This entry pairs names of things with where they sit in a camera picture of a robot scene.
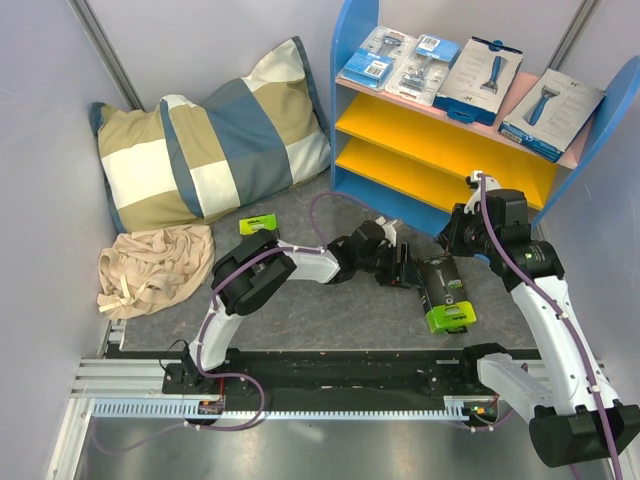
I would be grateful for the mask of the Harry's razor pack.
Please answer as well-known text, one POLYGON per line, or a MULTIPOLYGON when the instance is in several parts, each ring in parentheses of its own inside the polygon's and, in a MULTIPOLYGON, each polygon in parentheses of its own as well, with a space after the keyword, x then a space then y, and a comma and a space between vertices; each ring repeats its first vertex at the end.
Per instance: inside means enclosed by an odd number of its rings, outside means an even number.
POLYGON ((457 55, 432 106, 464 124, 492 126, 523 59, 523 52, 476 36, 457 55))
POLYGON ((605 97, 601 89, 548 69, 502 120, 498 132, 555 163, 605 97))

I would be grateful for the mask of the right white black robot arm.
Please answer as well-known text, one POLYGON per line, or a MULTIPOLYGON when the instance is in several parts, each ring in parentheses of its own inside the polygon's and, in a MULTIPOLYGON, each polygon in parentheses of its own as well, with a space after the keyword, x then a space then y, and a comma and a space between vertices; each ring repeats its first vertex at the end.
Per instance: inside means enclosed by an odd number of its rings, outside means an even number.
POLYGON ((473 348, 475 359, 458 368, 460 386, 473 394, 488 387, 506 401, 527 423, 546 466, 607 459, 614 478, 622 478, 620 455, 639 434, 638 405, 624 404, 599 367, 554 248, 531 237, 524 194, 485 189, 480 181, 472 187, 469 201, 454 207, 438 241, 455 256, 488 258, 533 334, 549 383, 484 344, 473 348))

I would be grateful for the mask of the blue Gillette razor blister pack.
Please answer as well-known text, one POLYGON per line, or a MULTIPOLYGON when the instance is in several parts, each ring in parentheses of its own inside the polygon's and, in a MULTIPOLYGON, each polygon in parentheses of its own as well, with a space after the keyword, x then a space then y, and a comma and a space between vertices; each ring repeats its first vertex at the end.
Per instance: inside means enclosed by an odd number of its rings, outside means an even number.
POLYGON ((346 62, 338 77, 370 90, 381 91, 412 52, 416 42, 416 37, 377 26, 346 62))

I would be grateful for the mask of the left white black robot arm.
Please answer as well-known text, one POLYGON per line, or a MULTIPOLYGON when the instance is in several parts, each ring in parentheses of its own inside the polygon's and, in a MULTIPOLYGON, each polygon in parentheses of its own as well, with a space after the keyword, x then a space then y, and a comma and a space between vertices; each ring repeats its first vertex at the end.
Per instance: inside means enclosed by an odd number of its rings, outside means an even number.
POLYGON ((213 267, 212 296, 197 336, 166 367, 166 381, 208 393, 244 317, 262 308, 287 281, 337 285, 360 271, 384 287, 422 288, 418 262, 397 242, 396 220, 362 223, 325 246, 298 246, 267 229, 256 231, 213 267))

